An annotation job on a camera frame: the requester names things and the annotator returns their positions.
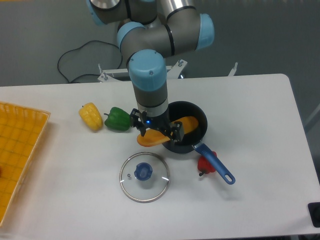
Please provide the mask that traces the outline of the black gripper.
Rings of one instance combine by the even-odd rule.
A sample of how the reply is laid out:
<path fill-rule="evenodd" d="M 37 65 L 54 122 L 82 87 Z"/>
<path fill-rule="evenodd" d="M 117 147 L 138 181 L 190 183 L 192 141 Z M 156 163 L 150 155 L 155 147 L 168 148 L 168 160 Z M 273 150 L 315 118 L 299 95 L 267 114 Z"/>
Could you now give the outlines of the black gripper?
<path fill-rule="evenodd" d="M 129 116 L 130 126 L 139 130 L 142 137 L 145 136 L 147 129 L 152 129 L 165 136 L 169 135 L 171 145 L 180 143 L 184 138 L 183 123 L 181 121 L 171 123 L 169 109 L 161 115 L 151 117 L 145 111 L 141 113 L 138 109 L 133 108 Z"/>

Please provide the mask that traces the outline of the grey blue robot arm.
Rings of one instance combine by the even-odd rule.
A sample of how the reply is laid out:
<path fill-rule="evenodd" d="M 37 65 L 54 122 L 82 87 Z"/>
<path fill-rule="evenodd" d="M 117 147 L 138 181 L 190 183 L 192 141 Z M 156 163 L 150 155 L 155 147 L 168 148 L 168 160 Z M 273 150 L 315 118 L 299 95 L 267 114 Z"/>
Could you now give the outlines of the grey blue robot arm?
<path fill-rule="evenodd" d="M 117 46 L 137 102 L 132 127 L 141 135 L 152 129 L 180 142 L 183 126 L 169 117 L 165 58 L 210 46 L 211 17 L 199 13 L 193 0 L 89 0 L 87 6 L 98 24 L 122 22 Z"/>

